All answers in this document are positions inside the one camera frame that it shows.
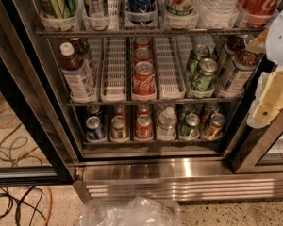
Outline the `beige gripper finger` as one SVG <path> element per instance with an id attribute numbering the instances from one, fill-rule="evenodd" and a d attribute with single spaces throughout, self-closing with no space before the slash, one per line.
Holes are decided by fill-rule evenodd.
<path id="1" fill-rule="evenodd" d="M 283 67 L 271 73 L 261 74 L 246 123 L 255 129 L 263 128 L 268 126 L 282 109 Z"/>
<path id="2" fill-rule="evenodd" d="M 268 28 L 264 29 L 256 38 L 254 38 L 247 44 L 246 50 L 255 54 L 265 53 L 268 32 Z"/>

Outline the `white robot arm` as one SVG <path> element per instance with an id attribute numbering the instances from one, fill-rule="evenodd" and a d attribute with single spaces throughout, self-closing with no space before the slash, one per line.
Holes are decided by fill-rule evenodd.
<path id="1" fill-rule="evenodd" d="M 256 98 L 249 109 L 246 123 L 260 129 L 268 126 L 283 109 L 283 10 L 257 38 L 250 41 L 246 50 L 265 53 L 276 65 L 271 73 L 263 73 L 256 88 Z"/>

